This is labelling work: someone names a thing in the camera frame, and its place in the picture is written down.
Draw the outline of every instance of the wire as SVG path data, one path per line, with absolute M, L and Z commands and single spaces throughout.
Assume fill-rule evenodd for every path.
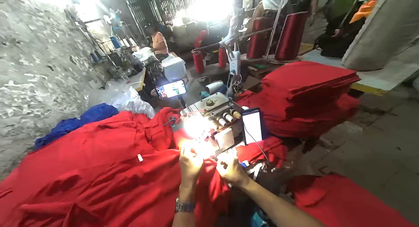
M 261 152 L 262 152 L 262 154 L 265 156 L 265 158 L 266 158 L 266 161 L 269 163 L 269 165 L 272 165 L 271 164 L 271 162 L 269 161 L 269 159 L 268 159 L 268 156 L 265 154 L 265 152 L 262 150 L 262 148 L 259 146 L 259 144 L 258 144 L 258 142 L 256 142 L 256 139 L 254 139 L 253 138 L 253 136 L 247 131 L 247 129 L 246 129 L 246 126 L 244 125 L 244 122 L 243 122 L 243 127 L 244 127 L 244 130 L 250 135 L 250 137 L 252 137 L 252 139 L 253 139 L 253 141 L 256 143 L 256 145 L 259 147 L 259 149 L 261 150 Z

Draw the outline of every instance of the white shirt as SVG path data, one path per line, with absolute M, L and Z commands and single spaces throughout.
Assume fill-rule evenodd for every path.
M 263 9 L 271 9 L 271 10 L 278 10 L 280 6 L 281 0 L 262 0 L 260 3 L 263 5 Z M 284 3 L 282 3 L 281 9 L 285 7 L 285 5 L 288 3 L 288 0 L 284 0 Z

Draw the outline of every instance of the phone screen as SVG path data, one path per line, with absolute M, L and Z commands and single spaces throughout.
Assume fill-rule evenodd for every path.
M 170 98 L 177 95 L 186 93 L 185 84 L 182 80 L 165 84 L 156 87 L 156 92 L 159 98 Z
M 246 144 L 262 141 L 260 111 L 244 112 L 242 118 Z

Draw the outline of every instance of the wristwatch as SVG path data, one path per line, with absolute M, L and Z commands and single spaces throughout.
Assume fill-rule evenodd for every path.
M 194 212 L 195 203 L 181 203 L 179 197 L 176 198 L 175 212 Z

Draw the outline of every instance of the metal grille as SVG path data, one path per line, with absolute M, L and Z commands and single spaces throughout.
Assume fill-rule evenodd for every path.
M 176 7 L 187 9 L 195 0 L 127 0 L 132 14 L 139 25 L 158 21 L 163 26 L 172 29 L 172 20 L 176 15 Z

